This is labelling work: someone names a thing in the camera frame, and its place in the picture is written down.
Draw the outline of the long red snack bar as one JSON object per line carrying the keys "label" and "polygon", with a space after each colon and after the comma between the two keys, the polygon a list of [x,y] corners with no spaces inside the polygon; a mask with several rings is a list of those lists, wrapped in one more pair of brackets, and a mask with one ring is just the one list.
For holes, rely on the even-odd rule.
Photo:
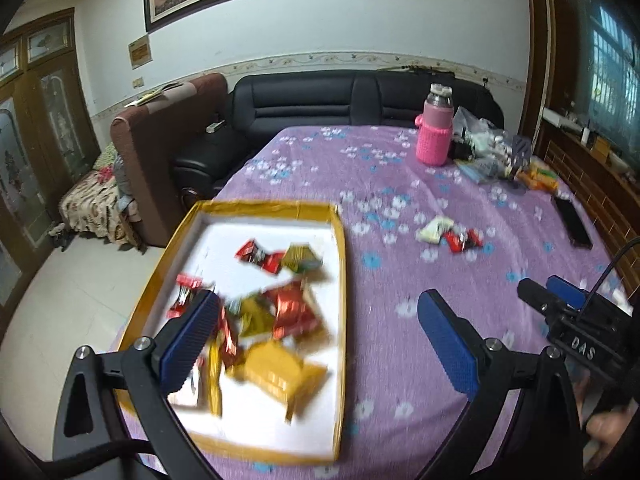
{"label": "long red snack bar", "polygon": [[218,353],[225,367],[235,366],[241,356],[232,319],[225,307],[219,310],[217,324]]}

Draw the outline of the small red candy packet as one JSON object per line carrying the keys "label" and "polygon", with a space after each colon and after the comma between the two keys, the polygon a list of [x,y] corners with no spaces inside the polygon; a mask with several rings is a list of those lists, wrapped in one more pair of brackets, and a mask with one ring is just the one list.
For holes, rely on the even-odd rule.
{"label": "small red candy packet", "polygon": [[178,296],[167,311],[168,318],[180,318],[189,307],[194,295],[202,288],[203,280],[199,276],[180,273],[176,277]]}

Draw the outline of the gold cardboard tray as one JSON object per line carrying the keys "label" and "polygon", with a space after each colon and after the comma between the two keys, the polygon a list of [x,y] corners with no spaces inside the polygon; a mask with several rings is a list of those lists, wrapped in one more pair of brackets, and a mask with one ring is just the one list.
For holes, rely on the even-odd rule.
{"label": "gold cardboard tray", "polygon": [[219,312],[168,396],[203,453],[273,465],[333,463],[345,411],[345,234],[334,206],[201,202],[148,281],[120,342],[156,338],[213,292]]}

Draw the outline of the green-gold snack packet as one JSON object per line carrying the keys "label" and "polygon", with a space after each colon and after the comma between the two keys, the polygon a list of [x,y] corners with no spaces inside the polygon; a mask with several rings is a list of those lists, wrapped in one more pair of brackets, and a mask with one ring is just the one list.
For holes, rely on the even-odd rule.
{"label": "green-gold snack packet", "polygon": [[241,338],[270,334],[276,319],[271,313],[270,301],[262,294],[253,294],[239,300],[238,317]]}

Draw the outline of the large yellow snack bag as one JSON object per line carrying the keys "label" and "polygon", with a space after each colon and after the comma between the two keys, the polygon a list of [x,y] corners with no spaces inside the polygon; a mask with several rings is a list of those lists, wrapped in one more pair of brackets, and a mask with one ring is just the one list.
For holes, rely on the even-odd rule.
{"label": "large yellow snack bag", "polygon": [[250,382],[283,404],[287,422],[306,410],[327,374],[325,366],[306,361],[275,340],[253,344],[238,362],[226,368],[227,376]]}

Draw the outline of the orange-red snack packet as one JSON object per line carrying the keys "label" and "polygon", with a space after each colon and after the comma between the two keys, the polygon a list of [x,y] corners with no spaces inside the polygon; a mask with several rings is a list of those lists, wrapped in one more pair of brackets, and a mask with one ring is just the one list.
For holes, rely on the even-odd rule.
{"label": "orange-red snack packet", "polygon": [[265,298],[276,310],[272,326],[274,339],[300,336],[320,325],[314,308],[306,299],[305,286],[303,280],[294,280],[264,291]]}

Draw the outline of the black smartphone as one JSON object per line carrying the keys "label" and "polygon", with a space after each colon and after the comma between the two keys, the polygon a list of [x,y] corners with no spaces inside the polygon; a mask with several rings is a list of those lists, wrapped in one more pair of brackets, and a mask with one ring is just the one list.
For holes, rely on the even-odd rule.
{"label": "black smartphone", "polygon": [[553,196],[552,203],[560,216],[570,244],[574,247],[591,250],[592,240],[574,204],[560,196]]}

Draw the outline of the orange biscuit box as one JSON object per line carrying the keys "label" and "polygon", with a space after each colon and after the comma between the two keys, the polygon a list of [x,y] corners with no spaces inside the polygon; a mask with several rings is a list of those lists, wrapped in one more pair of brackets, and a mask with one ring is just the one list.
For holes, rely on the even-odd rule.
{"label": "orange biscuit box", "polygon": [[518,180],[530,190],[542,191],[554,195],[559,189],[559,178],[551,170],[530,164],[518,172]]}

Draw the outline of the white-green small packet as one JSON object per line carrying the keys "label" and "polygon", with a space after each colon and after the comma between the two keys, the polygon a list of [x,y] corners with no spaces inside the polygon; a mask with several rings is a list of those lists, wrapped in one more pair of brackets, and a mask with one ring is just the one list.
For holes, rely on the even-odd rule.
{"label": "white-green small packet", "polygon": [[454,227],[454,220],[436,216],[427,223],[424,228],[416,231],[416,239],[419,242],[438,245],[442,236]]}

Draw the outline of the clear plastic bag clutter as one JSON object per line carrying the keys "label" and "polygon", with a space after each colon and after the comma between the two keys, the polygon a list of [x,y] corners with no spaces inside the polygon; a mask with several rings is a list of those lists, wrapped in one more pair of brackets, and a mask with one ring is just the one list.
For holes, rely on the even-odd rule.
{"label": "clear plastic bag clutter", "polygon": [[513,181],[529,167],[532,144],[460,106],[452,120],[448,158],[476,184]]}

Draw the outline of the purple floral tablecloth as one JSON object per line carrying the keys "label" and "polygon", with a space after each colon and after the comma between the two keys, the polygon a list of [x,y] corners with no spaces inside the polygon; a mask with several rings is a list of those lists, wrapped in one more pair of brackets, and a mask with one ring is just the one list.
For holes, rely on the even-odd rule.
{"label": "purple floral tablecloth", "polygon": [[[420,293],[434,288],[458,315],[508,348],[538,352],[544,319],[518,299],[523,278],[551,275],[604,294],[600,237],[570,244],[550,195],[480,186],[453,166],[416,159],[416,133],[394,127],[300,127],[280,132],[220,192],[222,200],[312,200],[337,208],[346,237],[346,402],[340,458],[287,467],[215,456],[227,479],[411,479],[464,405],[421,330]],[[438,245],[416,231],[454,220]]]}

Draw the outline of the patterned blanket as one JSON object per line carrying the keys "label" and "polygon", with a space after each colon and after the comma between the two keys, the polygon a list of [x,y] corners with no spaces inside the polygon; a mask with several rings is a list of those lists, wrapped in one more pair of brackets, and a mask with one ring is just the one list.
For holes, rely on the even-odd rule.
{"label": "patterned blanket", "polygon": [[142,221],[124,160],[110,143],[92,169],[58,203],[58,212],[72,231],[104,238],[112,244],[140,249],[136,225]]}

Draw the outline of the pink thermos with knit sleeve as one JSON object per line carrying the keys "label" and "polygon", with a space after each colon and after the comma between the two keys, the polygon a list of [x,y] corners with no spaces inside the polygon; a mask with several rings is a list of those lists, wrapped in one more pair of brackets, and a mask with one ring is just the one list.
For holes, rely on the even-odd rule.
{"label": "pink thermos with knit sleeve", "polygon": [[453,119],[452,89],[443,84],[431,84],[423,112],[414,121],[418,129],[416,158],[420,162],[442,166],[447,161]]}

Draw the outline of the olive gold snack packet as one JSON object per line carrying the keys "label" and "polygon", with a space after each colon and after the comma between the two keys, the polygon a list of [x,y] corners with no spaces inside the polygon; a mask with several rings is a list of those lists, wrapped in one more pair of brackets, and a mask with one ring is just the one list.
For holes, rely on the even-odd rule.
{"label": "olive gold snack packet", "polygon": [[295,274],[304,274],[318,270],[322,266],[322,260],[307,244],[292,244],[284,253],[281,264]]}

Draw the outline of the wooden glass door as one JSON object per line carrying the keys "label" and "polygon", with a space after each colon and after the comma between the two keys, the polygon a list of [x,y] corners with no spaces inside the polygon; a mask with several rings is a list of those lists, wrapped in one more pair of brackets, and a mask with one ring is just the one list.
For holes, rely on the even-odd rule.
{"label": "wooden glass door", "polygon": [[58,203],[99,155],[82,94],[74,12],[1,36],[1,324],[52,252]]}

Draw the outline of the black leather sofa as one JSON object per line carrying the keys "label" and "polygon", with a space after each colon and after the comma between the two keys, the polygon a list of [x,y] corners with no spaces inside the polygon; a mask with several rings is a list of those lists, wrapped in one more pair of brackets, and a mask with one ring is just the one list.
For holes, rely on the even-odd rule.
{"label": "black leather sofa", "polygon": [[432,84],[451,88],[456,107],[504,126],[502,108],[491,92],[450,72],[314,70],[245,76],[226,99],[221,126],[172,156],[172,180],[182,198],[212,198],[288,127],[412,127]]}

